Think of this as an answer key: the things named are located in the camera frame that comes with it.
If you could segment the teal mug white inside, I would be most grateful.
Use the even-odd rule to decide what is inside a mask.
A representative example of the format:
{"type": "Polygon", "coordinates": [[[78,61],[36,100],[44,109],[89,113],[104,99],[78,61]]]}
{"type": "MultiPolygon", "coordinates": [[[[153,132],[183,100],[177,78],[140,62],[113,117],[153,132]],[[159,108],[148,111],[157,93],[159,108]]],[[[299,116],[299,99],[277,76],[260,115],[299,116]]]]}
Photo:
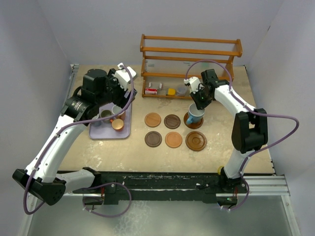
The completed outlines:
{"type": "Polygon", "coordinates": [[[190,104],[189,109],[188,109],[188,118],[185,121],[187,125],[193,124],[193,123],[198,123],[201,121],[205,114],[205,109],[199,110],[197,108],[197,105],[195,103],[190,104]]]}

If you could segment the ringed brown wooden coaster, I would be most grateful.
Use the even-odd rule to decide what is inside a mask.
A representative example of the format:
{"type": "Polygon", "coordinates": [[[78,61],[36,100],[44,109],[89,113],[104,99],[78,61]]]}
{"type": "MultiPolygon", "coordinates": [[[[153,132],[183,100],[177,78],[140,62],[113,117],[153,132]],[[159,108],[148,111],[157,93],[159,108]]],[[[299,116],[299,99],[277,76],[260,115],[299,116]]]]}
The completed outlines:
{"type": "Polygon", "coordinates": [[[190,129],[198,129],[202,126],[203,122],[204,122],[204,118],[202,118],[200,121],[198,121],[197,123],[191,123],[191,124],[187,124],[187,120],[189,118],[189,113],[187,112],[184,115],[184,124],[185,126],[187,126],[190,129]]]}

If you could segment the light wood coaster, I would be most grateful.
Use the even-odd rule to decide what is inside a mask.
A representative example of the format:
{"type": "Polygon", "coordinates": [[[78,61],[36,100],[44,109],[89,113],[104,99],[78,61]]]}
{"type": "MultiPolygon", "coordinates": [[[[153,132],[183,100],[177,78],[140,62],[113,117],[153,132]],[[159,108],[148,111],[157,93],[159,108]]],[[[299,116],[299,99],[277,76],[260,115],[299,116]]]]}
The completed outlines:
{"type": "Polygon", "coordinates": [[[148,127],[157,127],[161,123],[161,117],[158,113],[148,113],[144,118],[144,122],[148,127]]]}

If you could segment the dark walnut coaster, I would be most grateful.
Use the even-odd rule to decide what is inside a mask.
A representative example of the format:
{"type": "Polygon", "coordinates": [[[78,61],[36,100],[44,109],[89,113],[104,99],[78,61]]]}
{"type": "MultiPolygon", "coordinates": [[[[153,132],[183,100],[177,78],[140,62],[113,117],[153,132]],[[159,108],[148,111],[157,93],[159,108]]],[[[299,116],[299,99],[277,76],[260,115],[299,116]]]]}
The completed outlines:
{"type": "Polygon", "coordinates": [[[164,118],[164,125],[169,129],[176,129],[180,126],[181,120],[175,114],[169,114],[164,118]]]}

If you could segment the orange terracotta coaster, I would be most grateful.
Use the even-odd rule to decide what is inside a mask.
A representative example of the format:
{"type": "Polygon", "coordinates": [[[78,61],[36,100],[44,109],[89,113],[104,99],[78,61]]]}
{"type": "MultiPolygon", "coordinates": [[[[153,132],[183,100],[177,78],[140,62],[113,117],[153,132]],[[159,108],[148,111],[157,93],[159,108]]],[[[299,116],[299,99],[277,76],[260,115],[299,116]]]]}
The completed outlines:
{"type": "Polygon", "coordinates": [[[183,138],[178,132],[169,132],[165,136],[165,143],[170,148],[178,148],[182,141],[183,138]]]}

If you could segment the dark brown coaster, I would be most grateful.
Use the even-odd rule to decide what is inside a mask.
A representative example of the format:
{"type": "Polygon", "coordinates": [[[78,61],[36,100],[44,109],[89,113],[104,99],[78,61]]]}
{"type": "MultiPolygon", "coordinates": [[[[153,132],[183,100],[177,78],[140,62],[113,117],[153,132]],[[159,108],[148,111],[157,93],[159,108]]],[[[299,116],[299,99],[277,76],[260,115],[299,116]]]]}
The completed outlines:
{"type": "Polygon", "coordinates": [[[148,145],[149,147],[155,148],[161,144],[162,136],[157,131],[150,131],[145,135],[144,140],[145,140],[146,145],[148,145]]]}

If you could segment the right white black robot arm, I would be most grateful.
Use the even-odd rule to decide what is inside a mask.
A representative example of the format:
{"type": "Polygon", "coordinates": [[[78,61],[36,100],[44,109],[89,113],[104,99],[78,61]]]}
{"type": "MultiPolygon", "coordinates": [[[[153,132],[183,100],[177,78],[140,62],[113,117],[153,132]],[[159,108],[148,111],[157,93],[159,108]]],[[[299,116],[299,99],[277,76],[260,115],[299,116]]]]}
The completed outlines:
{"type": "Polygon", "coordinates": [[[267,117],[264,109],[248,105],[232,88],[232,83],[218,79],[213,69],[205,70],[198,77],[185,79],[190,87],[196,109],[205,109],[212,101],[221,103],[233,116],[231,141],[232,155],[220,169],[219,187],[223,192],[231,192],[242,180],[244,168],[250,155],[261,149],[268,141],[267,117]]]}

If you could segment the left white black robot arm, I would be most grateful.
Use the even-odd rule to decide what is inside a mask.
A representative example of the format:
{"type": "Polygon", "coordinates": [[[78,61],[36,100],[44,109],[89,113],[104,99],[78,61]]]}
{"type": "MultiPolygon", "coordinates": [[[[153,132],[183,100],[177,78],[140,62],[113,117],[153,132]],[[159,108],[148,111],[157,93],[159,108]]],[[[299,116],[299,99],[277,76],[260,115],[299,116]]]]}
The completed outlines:
{"type": "Polygon", "coordinates": [[[24,169],[16,169],[13,179],[28,194],[52,206],[66,192],[86,188],[95,193],[101,188],[101,174],[85,167],[79,171],[58,174],[60,164],[76,138],[92,123],[101,106],[113,103],[126,109],[137,94],[131,91],[137,73],[122,63],[108,72],[90,69],[82,85],[75,89],[61,110],[55,129],[45,145],[24,169]]]}

